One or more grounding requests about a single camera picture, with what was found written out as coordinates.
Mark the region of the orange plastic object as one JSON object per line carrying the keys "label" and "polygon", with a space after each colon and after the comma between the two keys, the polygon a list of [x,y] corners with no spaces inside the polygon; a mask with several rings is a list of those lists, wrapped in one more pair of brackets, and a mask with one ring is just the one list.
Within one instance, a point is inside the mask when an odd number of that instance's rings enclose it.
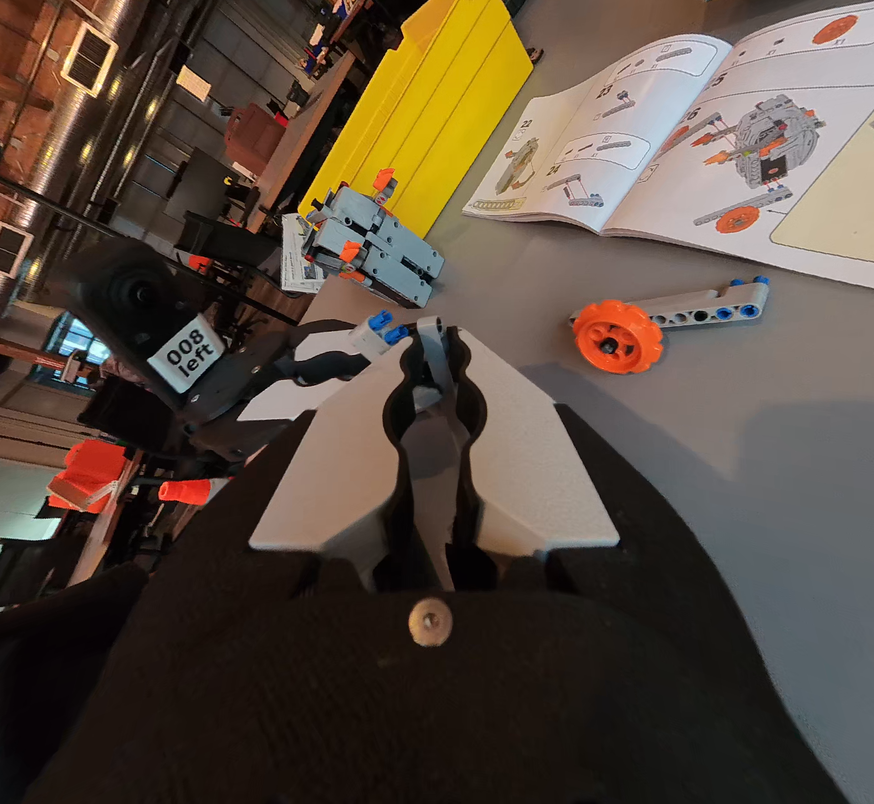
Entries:
{"label": "orange plastic object", "polygon": [[50,508],[102,514],[122,486],[129,464],[123,446],[87,439],[71,447],[65,468],[49,483]]}

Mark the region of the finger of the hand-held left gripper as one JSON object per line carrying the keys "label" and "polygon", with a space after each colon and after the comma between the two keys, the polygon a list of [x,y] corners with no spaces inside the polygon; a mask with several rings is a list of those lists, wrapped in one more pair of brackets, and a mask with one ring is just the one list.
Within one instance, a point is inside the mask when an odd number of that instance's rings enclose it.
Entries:
{"label": "finger of the hand-held left gripper", "polygon": [[238,422],[296,420],[304,412],[317,410],[356,379],[333,378],[314,385],[300,385],[291,379],[278,381],[244,406]]}
{"label": "finger of the hand-held left gripper", "polygon": [[370,365],[348,330],[310,333],[283,356],[285,365]]}

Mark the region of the small folded leaflet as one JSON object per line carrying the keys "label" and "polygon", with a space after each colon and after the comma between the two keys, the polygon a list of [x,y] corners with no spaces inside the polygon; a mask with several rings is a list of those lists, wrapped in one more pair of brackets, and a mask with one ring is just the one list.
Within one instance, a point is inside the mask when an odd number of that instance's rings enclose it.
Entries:
{"label": "small folded leaflet", "polygon": [[316,294],[326,280],[324,270],[305,258],[310,233],[298,213],[281,217],[280,287],[287,294]]}

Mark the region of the silver metal duct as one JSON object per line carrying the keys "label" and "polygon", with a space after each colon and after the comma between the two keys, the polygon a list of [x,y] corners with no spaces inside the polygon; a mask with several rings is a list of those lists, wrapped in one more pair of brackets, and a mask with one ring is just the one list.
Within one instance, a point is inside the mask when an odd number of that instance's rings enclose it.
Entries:
{"label": "silver metal duct", "polygon": [[[60,194],[94,158],[149,0],[2,0],[2,175]],[[118,44],[91,97],[60,78],[82,22]]]}

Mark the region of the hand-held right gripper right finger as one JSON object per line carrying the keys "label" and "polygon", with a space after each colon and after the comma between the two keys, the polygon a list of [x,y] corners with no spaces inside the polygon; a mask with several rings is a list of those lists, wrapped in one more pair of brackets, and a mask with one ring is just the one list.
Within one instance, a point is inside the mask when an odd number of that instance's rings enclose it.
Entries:
{"label": "hand-held right gripper right finger", "polygon": [[505,557],[612,548],[606,511],[558,404],[472,334],[447,329],[460,450],[451,545]]}

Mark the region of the small grey blue-pinned piece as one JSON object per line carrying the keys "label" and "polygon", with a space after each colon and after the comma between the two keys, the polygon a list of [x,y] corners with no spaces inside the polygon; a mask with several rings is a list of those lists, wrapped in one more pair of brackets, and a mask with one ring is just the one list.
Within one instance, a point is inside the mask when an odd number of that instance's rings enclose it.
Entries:
{"label": "small grey blue-pinned piece", "polygon": [[352,349],[372,363],[390,351],[394,345],[408,339],[409,328],[404,324],[393,326],[393,320],[392,314],[386,309],[368,317],[350,331],[349,340]]}

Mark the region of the open instruction booklet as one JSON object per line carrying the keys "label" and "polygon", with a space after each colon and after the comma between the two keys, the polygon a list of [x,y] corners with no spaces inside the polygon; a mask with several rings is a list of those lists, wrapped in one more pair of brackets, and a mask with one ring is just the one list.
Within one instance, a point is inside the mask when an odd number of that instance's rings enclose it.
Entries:
{"label": "open instruction booklet", "polygon": [[529,102],[463,209],[872,288],[873,9],[678,34]]}

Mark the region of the yellow plastic bin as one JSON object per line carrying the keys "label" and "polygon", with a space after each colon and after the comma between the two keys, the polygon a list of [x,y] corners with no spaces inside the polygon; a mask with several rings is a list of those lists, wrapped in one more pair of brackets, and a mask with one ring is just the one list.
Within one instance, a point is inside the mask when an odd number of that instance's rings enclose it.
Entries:
{"label": "yellow plastic bin", "polygon": [[301,200],[313,210],[347,183],[398,186],[387,209],[422,238],[462,183],[533,65],[503,0],[429,0],[401,26]]}

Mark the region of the orange plastic wheel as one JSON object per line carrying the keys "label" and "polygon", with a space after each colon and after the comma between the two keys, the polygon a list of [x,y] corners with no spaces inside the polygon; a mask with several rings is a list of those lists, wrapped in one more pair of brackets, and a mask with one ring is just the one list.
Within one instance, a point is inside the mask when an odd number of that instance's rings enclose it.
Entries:
{"label": "orange plastic wheel", "polygon": [[770,280],[756,275],[719,289],[636,302],[606,299],[575,311],[567,321],[587,363],[604,373],[637,374],[661,360],[666,332],[758,321],[769,295]]}

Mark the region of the grey holed toy beam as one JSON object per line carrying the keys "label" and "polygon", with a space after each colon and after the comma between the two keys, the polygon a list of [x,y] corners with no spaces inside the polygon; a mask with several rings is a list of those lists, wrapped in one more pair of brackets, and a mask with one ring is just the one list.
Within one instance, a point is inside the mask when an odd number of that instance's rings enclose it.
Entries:
{"label": "grey holed toy beam", "polygon": [[413,402],[418,413],[439,412],[443,416],[454,413],[456,384],[450,370],[449,342],[442,319],[420,320],[417,332],[422,344],[423,366],[421,378],[413,389]]}

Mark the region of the grey desk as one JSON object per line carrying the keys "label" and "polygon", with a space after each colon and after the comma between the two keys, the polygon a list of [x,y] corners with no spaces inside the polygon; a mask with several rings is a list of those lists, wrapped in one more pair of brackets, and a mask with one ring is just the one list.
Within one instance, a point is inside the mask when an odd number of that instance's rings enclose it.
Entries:
{"label": "grey desk", "polygon": [[[534,96],[570,88],[663,36],[735,42],[868,0],[529,0],[543,60],[433,226],[432,311],[573,409],[671,503],[746,616],[788,711],[853,802],[872,802],[872,290],[559,222],[462,215]],[[764,274],[764,318],[675,331],[633,377],[585,364],[566,319]]]}

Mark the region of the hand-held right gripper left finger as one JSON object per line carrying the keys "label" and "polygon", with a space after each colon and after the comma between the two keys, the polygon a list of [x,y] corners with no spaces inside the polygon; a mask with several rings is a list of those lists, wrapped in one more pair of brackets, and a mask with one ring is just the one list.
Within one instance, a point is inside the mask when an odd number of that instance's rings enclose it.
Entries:
{"label": "hand-held right gripper left finger", "polygon": [[319,406],[249,547],[347,560],[376,589],[401,586],[413,532],[401,440],[416,379],[417,339],[405,338]]}

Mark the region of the grey toy block assembly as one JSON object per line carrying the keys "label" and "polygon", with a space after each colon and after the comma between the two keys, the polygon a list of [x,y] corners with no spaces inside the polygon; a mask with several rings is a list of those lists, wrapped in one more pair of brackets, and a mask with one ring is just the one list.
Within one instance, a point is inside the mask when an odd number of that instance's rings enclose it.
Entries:
{"label": "grey toy block assembly", "polygon": [[342,182],[303,217],[301,256],[309,264],[366,288],[403,308],[424,308],[444,258],[405,227],[386,206],[397,179],[393,168],[378,172],[372,196]]}

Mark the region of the white air vent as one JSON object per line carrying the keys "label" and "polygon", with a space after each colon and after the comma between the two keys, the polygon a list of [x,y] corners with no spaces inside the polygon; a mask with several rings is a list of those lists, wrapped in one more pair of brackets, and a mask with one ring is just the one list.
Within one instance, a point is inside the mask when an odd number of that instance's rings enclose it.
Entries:
{"label": "white air vent", "polygon": [[117,52],[115,41],[83,21],[60,69],[60,78],[97,97]]}

